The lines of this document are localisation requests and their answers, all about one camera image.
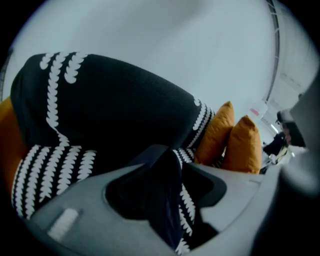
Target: orange cushion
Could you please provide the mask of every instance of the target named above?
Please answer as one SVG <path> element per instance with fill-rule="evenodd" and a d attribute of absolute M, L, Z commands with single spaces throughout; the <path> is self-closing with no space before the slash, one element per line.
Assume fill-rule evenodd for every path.
<path fill-rule="evenodd" d="M 0 173 L 9 195 L 19 162 L 28 151 L 18 127 L 11 99 L 7 98 L 0 104 Z"/>
<path fill-rule="evenodd" d="M 262 148 L 259 130 L 246 115 L 232 129 L 222 169 L 259 174 L 262 165 Z"/>
<path fill-rule="evenodd" d="M 208 166 L 221 157 L 234 125 L 234 107 L 232 106 L 232 103 L 228 101 L 220 107 L 206 129 L 204 136 L 195 151 L 194 162 Z"/>

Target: dark blue cloth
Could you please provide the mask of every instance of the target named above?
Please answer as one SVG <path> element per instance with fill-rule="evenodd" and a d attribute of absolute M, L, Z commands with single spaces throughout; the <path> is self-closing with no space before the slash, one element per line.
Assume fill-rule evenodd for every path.
<path fill-rule="evenodd" d="M 150 169 L 144 174 L 146 215 L 152 228 L 174 250 L 179 245 L 181 228 L 179 203 L 182 189 L 181 166 L 172 150 L 154 144 L 135 157 L 128 166 L 146 164 Z"/>

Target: white surface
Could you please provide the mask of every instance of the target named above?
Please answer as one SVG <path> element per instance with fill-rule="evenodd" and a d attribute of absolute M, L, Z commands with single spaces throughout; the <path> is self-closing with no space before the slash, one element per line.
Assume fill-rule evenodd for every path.
<path fill-rule="evenodd" d="M 14 42 L 4 98 L 34 54 L 82 51 L 151 71 L 238 120 L 271 85 L 275 35 L 265 0 L 47 1 Z"/>
<path fill-rule="evenodd" d="M 274 6 L 280 42 L 279 64 L 268 100 L 268 112 L 273 122 L 278 111 L 292 108 L 298 102 L 298 95 L 310 86 L 320 65 L 316 46 L 300 22 L 281 3 L 274 1 Z"/>

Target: orange pillow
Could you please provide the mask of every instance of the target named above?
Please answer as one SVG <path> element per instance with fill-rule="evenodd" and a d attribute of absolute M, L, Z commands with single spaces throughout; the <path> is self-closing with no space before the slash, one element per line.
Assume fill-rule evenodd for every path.
<path fill-rule="evenodd" d="M 28 151 L 18 127 L 11 99 L 7 98 L 0 104 L 0 173 L 9 195 L 18 164 Z"/>
<path fill-rule="evenodd" d="M 228 136 L 234 125 L 234 107 L 232 103 L 228 101 L 220 107 L 206 129 L 195 151 L 194 162 L 208 166 L 221 157 L 226 147 Z"/>
<path fill-rule="evenodd" d="M 246 115 L 232 129 L 222 169 L 259 174 L 262 165 L 262 148 L 259 130 Z"/>

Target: white wall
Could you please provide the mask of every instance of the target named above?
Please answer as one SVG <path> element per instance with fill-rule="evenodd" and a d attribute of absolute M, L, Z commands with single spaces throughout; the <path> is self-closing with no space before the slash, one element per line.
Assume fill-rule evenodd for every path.
<path fill-rule="evenodd" d="M 296 17 L 275 2 L 280 33 L 277 76 L 270 94 L 269 109 L 276 112 L 292 108 L 298 95 L 307 90 L 319 69 L 319 53 Z"/>
<path fill-rule="evenodd" d="M 275 35 L 265 0 L 51 0 L 13 44 L 4 97 L 28 57 L 83 51 L 151 71 L 236 120 L 271 85 Z"/>

